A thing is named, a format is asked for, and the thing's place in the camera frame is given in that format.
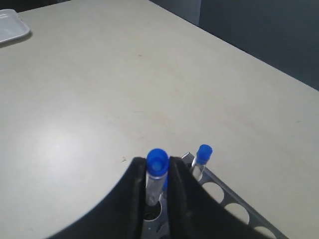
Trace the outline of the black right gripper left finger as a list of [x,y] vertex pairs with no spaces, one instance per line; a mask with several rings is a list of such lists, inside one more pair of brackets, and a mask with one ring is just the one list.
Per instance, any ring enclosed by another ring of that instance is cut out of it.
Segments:
[[146,159],[135,157],[111,192],[52,239],[139,239],[146,197]]

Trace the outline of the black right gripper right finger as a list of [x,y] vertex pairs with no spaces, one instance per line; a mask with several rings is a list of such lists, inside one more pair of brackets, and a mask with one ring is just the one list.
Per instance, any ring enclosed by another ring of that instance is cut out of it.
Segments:
[[170,157],[167,215],[172,239],[268,239],[217,203],[180,157]]

